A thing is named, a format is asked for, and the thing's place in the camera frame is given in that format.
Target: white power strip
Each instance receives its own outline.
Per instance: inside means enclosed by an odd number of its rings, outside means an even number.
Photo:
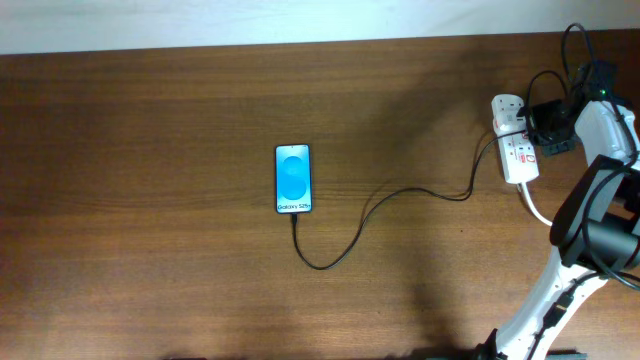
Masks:
[[[524,117],[517,117],[523,101],[516,95],[498,95],[491,101],[493,130],[497,136],[527,129]],[[515,134],[498,140],[504,178],[509,184],[529,182],[538,177],[538,160],[526,134]]]

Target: charging cable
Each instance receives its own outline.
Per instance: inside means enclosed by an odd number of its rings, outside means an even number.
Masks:
[[[529,194],[529,188],[527,187],[527,183],[518,184],[518,190],[520,190],[520,192],[522,193],[522,196],[524,197],[524,200],[527,202],[527,205],[529,206],[529,210],[531,210],[531,213],[533,213],[533,215],[537,217],[538,220],[540,220],[543,224],[547,226],[553,225],[553,223],[549,221],[547,218],[545,218],[544,216],[542,216],[538,212],[538,209],[536,209],[535,205],[533,205],[533,201],[531,200],[531,195]]]
[[[374,207],[372,207],[371,210],[369,210],[369,212],[367,212],[367,215],[364,217],[364,219],[358,225],[358,230],[356,231],[356,234],[353,237],[353,240],[351,240],[351,242],[349,243],[347,248],[342,252],[342,254],[337,259],[335,259],[334,261],[332,261],[328,265],[325,265],[325,266],[315,265],[304,256],[304,254],[302,253],[302,250],[300,250],[300,245],[298,244],[298,214],[291,214],[291,232],[292,232],[292,235],[293,235],[293,246],[296,249],[296,253],[298,254],[298,257],[300,257],[300,259],[308,267],[310,267],[310,268],[312,268],[314,270],[329,270],[329,269],[335,267],[340,262],[342,262],[342,260],[344,260],[347,257],[347,255],[349,255],[351,250],[353,250],[353,247],[358,242],[358,239],[360,239],[360,235],[362,235],[364,227],[367,224],[367,222],[369,221],[369,218],[371,217],[371,215],[380,207],[380,205],[386,203],[387,201],[395,198],[396,196],[398,196],[400,194],[409,193],[409,192],[412,192],[412,193],[426,193],[426,194],[431,195],[431,196],[433,196],[435,198],[442,199],[442,200],[447,200],[447,201],[462,202],[462,201],[468,200],[471,197],[471,195],[473,194],[473,185],[475,183],[476,171],[478,170],[478,165],[480,165],[480,161],[485,157],[485,155],[487,155],[487,153],[491,149],[491,146],[493,144],[495,144],[498,140],[500,140],[500,139],[502,139],[504,137],[513,136],[513,135],[516,135],[516,134],[522,134],[524,132],[525,132],[525,130],[521,130],[521,131],[516,131],[516,132],[513,132],[513,133],[509,133],[509,134],[500,135],[500,136],[497,136],[497,137],[493,138],[491,141],[489,141],[487,143],[487,145],[485,145],[484,148],[482,148],[482,151],[480,151],[480,155],[478,155],[478,157],[476,158],[476,160],[475,160],[475,162],[473,164],[473,167],[471,168],[471,177],[469,178],[469,185],[467,186],[467,189],[465,190],[464,193],[460,194],[459,196],[442,195],[442,194],[439,194],[439,193],[437,193],[437,192],[435,192],[433,190],[429,190],[429,189],[422,188],[422,187],[410,187],[410,188],[404,188],[404,189],[400,189],[400,190],[394,191],[391,194],[389,194],[386,197],[384,197]]]

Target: phone screen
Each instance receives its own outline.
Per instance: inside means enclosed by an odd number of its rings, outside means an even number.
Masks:
[[[276,148],[276,211],[311,211],[311,156],[309,145]]]

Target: white wall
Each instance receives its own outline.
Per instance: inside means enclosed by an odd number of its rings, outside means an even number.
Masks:
[[[638,0],[0,0],[0,53],[640,27]]]

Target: black cable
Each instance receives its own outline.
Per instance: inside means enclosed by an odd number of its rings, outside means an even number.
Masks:
[[[538,345],[540,345],[540,340],[542,340],[542,337],[544,336],[544,332],[546,330],[547,329],[543,327],[540,331],[538,331],[538,333],[536,333],[534,335],[535,341],[533,342],[533,346],[531,347],[531,351],[529,351],[529,356],[527,356],[527,360],[533,359],[533,355],[535,355],[536,350],[538,350]]]
[[[571,80],[571,78],[569,76],[569,67],[567,65],[567,59],[566,59],[566,54],[565,54],[565,45],[566,45],[567,36],[568,36],[569,32],[571,31],[571,29],[574,28],[574,27],[578,28],[580,30],[582,36],[583,36],[585,45],[587,46],[587,49],[589,51],[591,67],[593,69],[594,75],[596,77],[598,77],[598,80],[599,80],[600,84],[602,84],[603,87],[606,87],[606,83],[604,81],[602,81],[602,79],[600,78],[600,74],[598,73],[598,68],[596,66],[596,59],[595,59],[593,47],[591,46],[591,40],[589,39],[589,34],[584,29],[584,27],[582,25],[578,24],[578,23],[573,23],[573,24],[569,25],[569,27],[567,27],[567,29],[565,30],[564,34],[562,35],[562,46],[561,46],[562,64],[564,66],[564,70],[565,70],[565,73],[567,75],[567,79],[569,79],[569,82],[572,82],[572,80]],[[631,134],[631,130],[629,129],[629,126],[624,121],[624,117],[622,116],[622,114],[620,114],[620,111],[618,110],[618,106],[615,104],[615,101],[613,99],[613,91],[611,91],[611,89],[606,89],[606,88],[604,90],[605,90],[605,94],[607,95],[607,99],[609,100],[609,103],[611,104],[611,108],[613,109],[613,112],[615,114],[616,121],[620,123],[620,126],[622,127],[622,130],[625,133],[627,141],[629,142],[629,147],[631,148],[631,159],[626,165],[623,165],[623,166],[619,167],[618,169],[614,170],[611,174],[606,176],[595,187],[595,189],[591,192],[591,195],[587,199],[587,202],[586,202],[585,207],[584,207],[584,211],[582,213],[582,222],[580,224],[580,230],[582,231],[582,239],[583,239],[583,241],[585,243],[585,247],[589,251],[589,254],[591,255],[591,259],[598,266],[598,268],[600,270],[602,270],[608,276],[610,276],[610,277],[614,278],[616,281],[620,282],[621,284],[623,284],[623,285],[625,285],[625,286],[627,286],[627,287],[629,287],[629,288],[631,288],[633,290],[640,291],[640,285],[634,284],[634,283],[628,281],[625,278],[625,277],[632,278],[631,277],[632,275],[629,275],[629,274],[626,274],[626,273],[617,273],[617,272],[613,271],[607,264],[605,264],[605,262],[602,260],[602,258],[600,258],[600,256],[598,254],[596,254],[593,251],[593,249],[591,248],[591,241],[590,241],[590,238],[589,238],[589,226],[588,226],[589,225],[589,213],[591,212],[591,206],[593,205],[593,202],[595,201],[595,198],[598,196],[600,191],[602,191],[602,189],[604,189],[604,187],[609,182],[611,182],[611,180],[616,178],[618,175],[629,171],[629,169],[631,169],[631,167],[638,160],[638,151],[637,151],[638,149],[636,148],[635,140],[633,138],[633,135]]]
[[[566,45],[567,45],[567,38],[571,33],[571,29],[573,29],[574,27],[580,30],[580,33],[582,34],[582,37],[584,39],[584,43],[587,46],[587,50],[589,51],[589,58],[591,59],[591,63],[592,63],[591,65],[592,66],[595,65],[593,63],[593,60],[595,59],[593,47],[591,46],[591,40],[589,40],[589,35],[587,34],[587,30],[585,30],[584,27],[579,23],[573,23],[569,25],[569,27],[567,27],[567,29],[562,34],[562,41],[560,43],[560,56],[562,57],[562,66],[564,67],[564,73],[565,75],[567,75],[567,80],[569,80],[569,84],[573,84],[574,79],[571,79],[571,76],[569,75],[569,64],[567,62],[567,56],[566,56]]]
[[[637,276],[635,276],[635,275],[631,275],[631,274],[629,274],[629,273],[625,273],[625,272],[621,272],[621,271],[616,272],[616,274],[618,274],[619,276],[621,276],[621,277],[623,277],[623,278],[627,278],[627,279],[631,279],[631,280],[633,280],[633,281],[640,282],[640,278],[638,278],[638,277],[637,277]],[[589,281],[589,280],[591,280],[591,279],[593,279],[593,278],[596,278],[596,277],[601,277],[601,278],[603,278],[603,279],[608,279],[608,276],[607,276],[607,275],[603,275],[603,274],[601,274],[601,273],[599,273],[599,272],[593,272],[593,273],[591,273],[591,274],[584,275],[583,277],[581,277],[581,278],[579,278],[578,280],[575,280],[575,281],[573,282],[573,286],[571,286],[571,288],[569,288],[569,290],[567,290],[567,293],[568,293],[569,295],[573,296],[573,295],[575,294],[576,290],[577,290],[580,286],[582,286],[585,282],[587,282],[587,281]]]
[[[553,71],[553,70],[544,70],[544,71],[540,71],[539,73],[537,73],[529,82],[529,86],[527,87],[527,96],[526,99],[524,101],[524,106],[521,107],[518,111],[518,115],[517,116],[523,116],[525,114],[521,113],[521,111],[526,111],[527,112],[527,116],[529,116],[531,114],[531,107],[530,107],[530,102],[531,102],[531,88],[533,87],[533,83],[536,81],[536,79],[538,79],[538,77],[542,76],[542,75],[553,75],[556,77],[556,79],[558,79],[558,81],[560,82],[560,85],[562,85],[562,91],[564,92],[564,97],[567,98],[569,96],[569,93],[567,92],[567,86],[564,83],[564,80],[562,80],[562,77],[560,76],[560,74],[558,74],[557,72]]]
[[[336,265],[338,265],[340,262],[342,262],[342,260],[344,260],[347,255],[349,255],[349,253],[351,252],[351,250],[353,249],[353,247],[356,245],[356,243],[358,242],[358,239],[360,238],[360,235],[362,234],[362,231],[364,230],[365,225],[367,224],[367,221],[369,221],[369,217],[371,216],[371,214],[373,214],[374,211],[376,211],[376,209],[382,205],[383,203],[385,203],[387,200],[390,200],[392,198],[394,198],[397,195],[400,195],[402,193],[405,192],[423,192],[423,193],[427,193],[431,196],[434,196],[438,199],[442,199],[442,200],[447,200],[447,201],[465,201],[467,199],[469,199],[471,197],[471,194],[473,193],[473,184],[475,182],[475,178],[476,178],[476,171],[478,170],[478,165],[480,164],[480,160],[482,160],[482,158],[484,158],[484,156],[487,154],[488,150],[490,149],[491,145],[493,145],[496,141],[507,137],[507,136],[513,136],[516,134],[522,134],[525,131],[517,131],[517,132],[513,132],[513,133],[509,133],[509,134],[505,134],[505,135],[500,135],[497,136],[495,138],[493,138],[487,145],[484,146],[484,148],[482,149],[482,151],[480,152],[480,155],[478,155],[478,158],[476,159],[475,163],[473,164],[473,167],[471,168],[471,177],[469,179],[469,186],[467,187],[467,190],[463,193],[466,194],[464,196],[461,197],[451,197],[451,196],[446,196],[446,195],[441,195],[436,193],[435,191],[429,190],[429,189],[425,189],[425,188],[421,188],[421,187],[410,187],[410,188],[404,188],[404,189],[400,189],[397,190],[389,195],[387,195],[385,198],[383,198],[382,200],[380,200],[374,207],[371,208],[371,210],[369,210],[369,212],[367,213],[367,215],[364,217],[364,219],[362,220],[362,222],[360,222],[360,225],[358,226],[358,230],[356,231],[356,234],[353,238],[353,240],[351,240],[351,243],[349,244],[349,246],[347,246],[347,248],[342,252],[342,254],[335,259],[333,262],[331,262],[329,265],[326,266],[317,266],[312,264],[309,260],[307,260],[307,258],[302,254],[302,251],[300,250],[300,246],[298,245],[298,236],[297,236],[297,227],[298,227],[298,214],[291,214],[291,228],[292,228],[292,233],[293,233],[293,246],[296,249],[296,252],[298,253],[298,256],[300,257],[300,259],[310,268],[314,269],[314,270],[329,270],[333,267],[335,267]]]

